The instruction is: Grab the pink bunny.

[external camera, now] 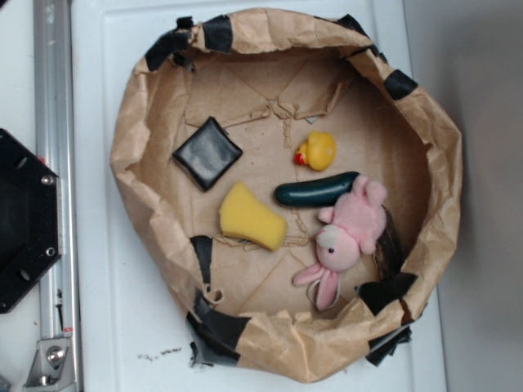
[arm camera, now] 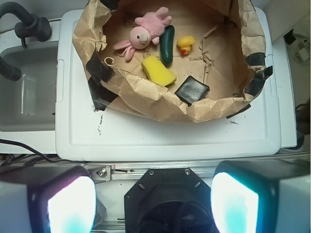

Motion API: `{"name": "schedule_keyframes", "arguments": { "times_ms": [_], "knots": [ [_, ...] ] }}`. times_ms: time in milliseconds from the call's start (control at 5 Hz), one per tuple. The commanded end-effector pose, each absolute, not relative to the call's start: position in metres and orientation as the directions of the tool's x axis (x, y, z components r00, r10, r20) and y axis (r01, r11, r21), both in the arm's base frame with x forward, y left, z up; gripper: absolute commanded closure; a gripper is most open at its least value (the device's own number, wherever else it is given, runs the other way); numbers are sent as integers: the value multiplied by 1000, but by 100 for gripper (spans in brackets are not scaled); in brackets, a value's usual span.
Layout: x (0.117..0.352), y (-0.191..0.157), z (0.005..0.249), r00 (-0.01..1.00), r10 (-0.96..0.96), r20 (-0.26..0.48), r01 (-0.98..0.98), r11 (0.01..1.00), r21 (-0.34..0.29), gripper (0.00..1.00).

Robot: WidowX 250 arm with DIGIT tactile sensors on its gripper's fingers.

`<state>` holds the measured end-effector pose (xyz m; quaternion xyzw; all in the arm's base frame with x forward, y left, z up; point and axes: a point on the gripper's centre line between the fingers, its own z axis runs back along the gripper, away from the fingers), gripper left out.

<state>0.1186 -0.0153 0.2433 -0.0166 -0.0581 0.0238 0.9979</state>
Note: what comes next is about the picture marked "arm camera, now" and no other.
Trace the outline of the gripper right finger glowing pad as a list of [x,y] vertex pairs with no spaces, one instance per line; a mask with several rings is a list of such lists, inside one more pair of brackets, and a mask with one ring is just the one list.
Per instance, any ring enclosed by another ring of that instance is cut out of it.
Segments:
[[222,161],[214,172],[210,201],[221,233],[309,233],[310,162]]

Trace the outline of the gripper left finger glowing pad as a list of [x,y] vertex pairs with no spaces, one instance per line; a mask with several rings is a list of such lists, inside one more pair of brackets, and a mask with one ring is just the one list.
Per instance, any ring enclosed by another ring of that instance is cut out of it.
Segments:
[[82,166],[2,166],[2,233],[89,233],[96,187]]

